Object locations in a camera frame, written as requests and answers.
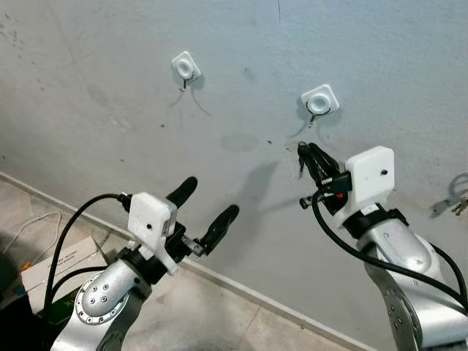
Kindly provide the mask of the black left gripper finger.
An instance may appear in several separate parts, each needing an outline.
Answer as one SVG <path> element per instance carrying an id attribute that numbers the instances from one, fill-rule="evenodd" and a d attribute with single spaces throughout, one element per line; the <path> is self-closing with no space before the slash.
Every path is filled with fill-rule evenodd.
<path id="1" fill-rule="evenodd" d="M 227 235 L 230 225 L 236 220 L 240 208 L 237 204 L 231 204 L 218 215 L 213 223 L 208 226 L 206 234 L 201 238 L 201 255 L 208 255 L 221 240 Z"/>
<path id="2" fill-rule="evenodd" d="M 183 207 L 183 204 L 189 200 L 191 194 L 197 188 L 198 180 L 194 176 L 190 176 L 185 178 L 183 183 L 175 190 L 171 191 L 170 194 L 167 195 L 167 200 L 170 201 L 176 208 Z"/>

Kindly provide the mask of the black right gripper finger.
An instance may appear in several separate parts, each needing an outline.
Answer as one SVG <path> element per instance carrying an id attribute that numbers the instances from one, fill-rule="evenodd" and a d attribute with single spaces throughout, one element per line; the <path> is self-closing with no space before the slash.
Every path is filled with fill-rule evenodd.
<path id="1" fill-rule="evenodd" d="M 332 178 L 341 173 L 341 166 L 327 151 L 309 143 L 309 173 L 313 178 Z"/>
<path id="2" fill-rule="evenodd" d="M 328 177 L 327 154 L 323 157 L 323 151 L 315 143 L 299 143 L 297 155 L 300 160 L 300 173 L 307 170 L 317 185 L 321 185 L 324 178 Z"/>

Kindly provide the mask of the large black object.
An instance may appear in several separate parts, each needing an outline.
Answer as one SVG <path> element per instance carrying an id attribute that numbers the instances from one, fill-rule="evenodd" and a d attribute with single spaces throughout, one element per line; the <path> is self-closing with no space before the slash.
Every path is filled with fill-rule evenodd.
<path id="1" fill-rule="evenodd" d="M 32 310 L 20 271 L 0 253 L 0 351 L 49 351 L 47 331 Z"/>

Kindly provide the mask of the white adhesive wall hook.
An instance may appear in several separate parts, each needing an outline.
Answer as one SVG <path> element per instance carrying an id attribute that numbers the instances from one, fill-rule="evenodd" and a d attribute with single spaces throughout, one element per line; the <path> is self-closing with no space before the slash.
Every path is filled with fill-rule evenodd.
<path id="1" fill-rule="evenodd" d="M 316 121 L 318 117 L 336 113 L 336 111 L 341 108 L 340 101 L 328 84 L 323 84 L 313 90 L 305 91 L 305 93 L 300 96 L 300 100 L 302 104 L 304 104 L 308 114 L 310 114 L 308 128 L 314 126 L 314 121 Z"/>
<path id="2" fill-rule="evenodd" d="M 171 61 L 171 66 L 178 77 L 183 81 L 183 86 L 179 91 L 187 90 L 188 83 L 192 80 L 200 79 L 202 76 L 200 68 L 197 66 L 196 61 L 188 51 L 178 54 Z"/>

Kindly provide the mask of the white and green cardboard box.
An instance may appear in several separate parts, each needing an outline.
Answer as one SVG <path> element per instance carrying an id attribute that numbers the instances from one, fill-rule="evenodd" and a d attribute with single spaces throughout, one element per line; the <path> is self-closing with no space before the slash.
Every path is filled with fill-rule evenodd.
<path id="1" fill-rule="evenodd" d="M 24 288 L 26 288 L 30 307 L 35 314 L 39 314 L 44 308 L 50 265 L 51 259 L 48 257 L 46 260 L 38 262 L 21 272 L 21 281 Z M 60 282 L 64 278 L 64 275 L 80 270 L 80 268 L 107 267 L 107 265 L 106 257 L 102 254 L 96 241 L 91 237 L 84 238 L 82 241 L 66 245 L 61 249 L 56 266 L 56 280 L 54 284 Z M 60 285 L 53 296 L 53 301 L 51 301 L 51 322 L 60 323 L 67 321 L 69 314 L 73 311 L 77 291 L 93 275 L 93 272 L 83 272 Z"/>

